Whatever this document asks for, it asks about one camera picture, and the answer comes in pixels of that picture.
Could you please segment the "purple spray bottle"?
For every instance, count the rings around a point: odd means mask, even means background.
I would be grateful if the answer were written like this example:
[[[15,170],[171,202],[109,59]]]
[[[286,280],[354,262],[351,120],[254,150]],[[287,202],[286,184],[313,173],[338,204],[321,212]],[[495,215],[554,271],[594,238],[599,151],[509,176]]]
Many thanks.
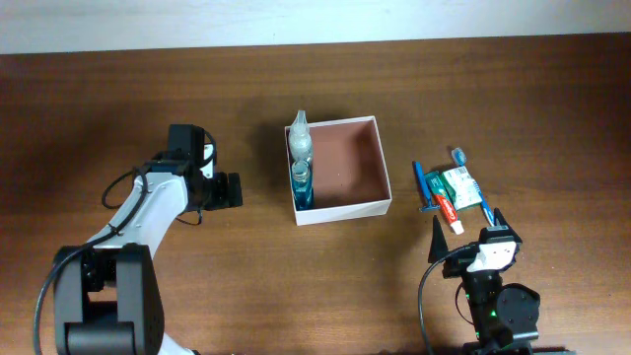
[[[305,160],[308,164],[313,162],[314,146],[304,110],[297,112],[297,116],[290,126],[288,143],[294,161]]]

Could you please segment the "green red toothpaste tube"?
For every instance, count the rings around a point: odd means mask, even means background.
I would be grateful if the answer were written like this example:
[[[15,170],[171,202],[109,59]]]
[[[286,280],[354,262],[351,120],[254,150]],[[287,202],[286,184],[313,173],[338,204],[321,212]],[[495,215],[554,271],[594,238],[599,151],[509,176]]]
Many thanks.
[[[463,225],[456,214],[451,198],[448,194],[446,185],[443,183],[441,176],[438,172],[430,172],[426,174],[425,180],[430,188],[431,193],[438,202],[440,209],[449,224],[452,231],[461,235],[464,232]]]

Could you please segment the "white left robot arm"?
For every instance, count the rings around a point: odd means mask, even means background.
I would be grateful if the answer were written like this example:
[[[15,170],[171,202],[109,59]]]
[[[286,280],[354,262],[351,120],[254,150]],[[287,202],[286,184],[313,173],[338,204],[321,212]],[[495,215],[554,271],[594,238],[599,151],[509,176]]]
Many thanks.
[[[242,206],[240,177],[215,172],[217,153],[205,129],[173,124],[166,150],[127,172],[129,195],[109,222],[84,244],[55,255],[35,306],[36,353],[47,293],[59,354],[188,353],[166,333],[153,258],[181,215]]]

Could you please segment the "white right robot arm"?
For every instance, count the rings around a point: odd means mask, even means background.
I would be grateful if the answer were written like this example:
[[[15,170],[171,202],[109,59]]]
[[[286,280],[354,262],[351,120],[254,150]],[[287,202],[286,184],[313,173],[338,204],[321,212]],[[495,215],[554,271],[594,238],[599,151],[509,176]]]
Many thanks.
[[[423,310],[425,284],[431,273],[442,266],[445,279],[459,278],[459,290],[465,292],[476,340],[462,345],[461,354],[569,354],[562,347],[534,348],[539,338],[537,322],[540,295],[520,283],[505,284],[501,274],[517,261],[522,238],[506,221],[500,210],[494,211],[495,224],[480,231],[475,242],[458,248],[448,247],[442,225],[432,220],[432,240],[428,262],[417,291],[420,331],[429,354],[431,345]]]

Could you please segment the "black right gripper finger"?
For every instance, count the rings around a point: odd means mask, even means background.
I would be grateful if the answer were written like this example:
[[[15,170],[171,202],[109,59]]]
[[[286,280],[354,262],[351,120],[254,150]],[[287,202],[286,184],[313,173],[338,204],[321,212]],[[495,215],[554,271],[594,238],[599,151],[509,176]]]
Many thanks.
[[[449,247],[443,232],[441,222],[437,216],[432,219],[432,239],[428,254],[428,262],[434,263],[449,253]]]
[[[507,222],[499,208],[494,209],[494,229],[503,231],[511,230],[510,224]]]

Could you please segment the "teal mouthwash bottle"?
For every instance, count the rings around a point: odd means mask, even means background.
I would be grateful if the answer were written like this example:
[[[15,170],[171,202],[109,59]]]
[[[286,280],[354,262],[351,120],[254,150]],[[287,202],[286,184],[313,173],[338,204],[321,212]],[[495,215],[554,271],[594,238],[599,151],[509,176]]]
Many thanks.
[[[296,209],[298,211],[312,209],[314,190],[310,164],[306,160],[294,162],[291,167],[291,178]]]

